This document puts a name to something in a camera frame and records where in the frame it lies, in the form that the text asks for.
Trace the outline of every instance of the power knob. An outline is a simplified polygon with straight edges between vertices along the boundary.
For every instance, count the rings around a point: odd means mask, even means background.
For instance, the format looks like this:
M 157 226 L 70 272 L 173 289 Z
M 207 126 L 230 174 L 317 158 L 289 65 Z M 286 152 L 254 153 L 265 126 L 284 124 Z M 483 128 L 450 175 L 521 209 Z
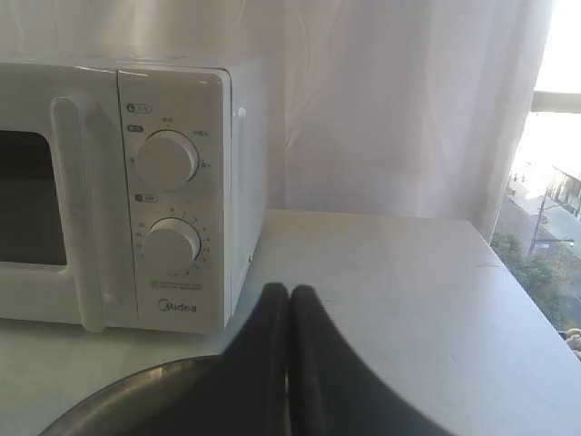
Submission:
M 187 222 L 175 218 L 158 221 L 145 236 L 143 258 L 152 273 L 185 270 L 200 252 L 200 235 Z
M 192 179 L 198 168 L 198 151 L 183 134 L 161 130 L 139 147 L 135 167 L 152 188 L 174 191 Z

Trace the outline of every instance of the stainless steel bowl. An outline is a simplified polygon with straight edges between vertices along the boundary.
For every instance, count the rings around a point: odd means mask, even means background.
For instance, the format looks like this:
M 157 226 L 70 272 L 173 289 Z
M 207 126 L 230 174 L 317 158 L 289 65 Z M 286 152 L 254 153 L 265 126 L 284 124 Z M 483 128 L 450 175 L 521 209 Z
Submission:
M 94 393 L 53 422 L 41 436 L 115 436 L 184 395 L 217 356 L 164 363 Z

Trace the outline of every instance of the white countertop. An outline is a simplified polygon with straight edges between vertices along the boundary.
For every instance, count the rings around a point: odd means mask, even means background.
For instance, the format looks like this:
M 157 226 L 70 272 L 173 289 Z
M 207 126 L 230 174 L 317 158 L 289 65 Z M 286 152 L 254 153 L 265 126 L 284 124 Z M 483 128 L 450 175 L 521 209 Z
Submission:
M 581 363 L 470 224 L 270 211 L 223 335 L 0 321 L 0 434 L 35 435 L 125 375 L 220 352 L 274 281 L 315 286 L 368 366 L 457 435 L 581 431 Z

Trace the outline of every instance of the microwave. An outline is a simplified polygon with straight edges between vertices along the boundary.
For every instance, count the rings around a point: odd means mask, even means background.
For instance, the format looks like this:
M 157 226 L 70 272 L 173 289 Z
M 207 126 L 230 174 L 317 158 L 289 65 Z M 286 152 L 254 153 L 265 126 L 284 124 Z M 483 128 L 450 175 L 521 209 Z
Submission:
M 0 318 L 221 331 L 266 204 L 260 63 L 0 63 Z

